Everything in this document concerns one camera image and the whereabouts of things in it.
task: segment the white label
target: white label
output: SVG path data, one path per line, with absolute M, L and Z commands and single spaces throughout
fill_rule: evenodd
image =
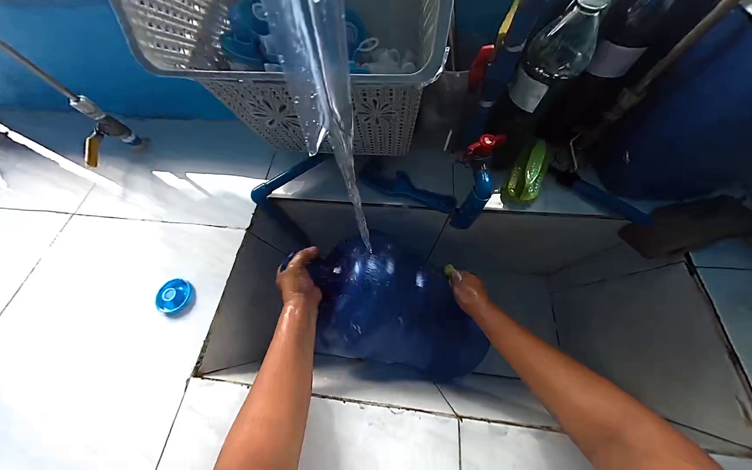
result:
M 518 67 L 515 83 L 510 82 L 510 100 L 522 110 L 531 113 L 536 110 L 548 88 L 550 87 L 531 78 L 524 69 Z
M 632 68 L 647 48 L 627 48 L 611 41 L 602 40 L 593 53 L 587 71 L 591 75 L 606 79 L 622 77 Z

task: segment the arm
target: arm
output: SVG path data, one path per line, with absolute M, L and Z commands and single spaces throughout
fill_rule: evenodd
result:
M 619 387 L 517 325 L 474 274 L 452 271 L 457 303 L 484 330 L 598 470 L 721 470 L 700 447 Z
M 251 391 L 222 444 L 214 470 L 298 468 L 312 393 L 312 353 L 321 291 L 307 262 L 318 249 L 298 252 L 277 273 L 283 310 Z

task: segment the blue water jug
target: blue water jug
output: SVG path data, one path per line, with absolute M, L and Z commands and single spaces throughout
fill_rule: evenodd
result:
M 405 364 L 438 381 L 470 373 L 490 344 L 444 272 L 378 232 L 370 241 L 372 252 L 349 238 L 309 263 L 322 292 L 316 352 Z

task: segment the blue container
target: blue container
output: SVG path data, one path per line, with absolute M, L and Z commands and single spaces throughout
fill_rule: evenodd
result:
M 370 241 L 372 252 L 357 236 L 309 262 L 322 292 L 315 351 L 405 364 L 438 381 L 469 374 L 490 344 L 454 302 L 443 270 L 379 232 Z
M 597 148 L 618 196 L 675 200 L 752 178 L 752 17 L 737 7 Z

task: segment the yellow valve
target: yellow valve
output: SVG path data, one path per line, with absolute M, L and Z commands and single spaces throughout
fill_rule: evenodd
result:
M 98 157 L 100 152 L 100 143 L 103 142 L 104 135 L 99 132 L 92 132 L 89 137 L 86 137 L 86 168 L 97 168 Z

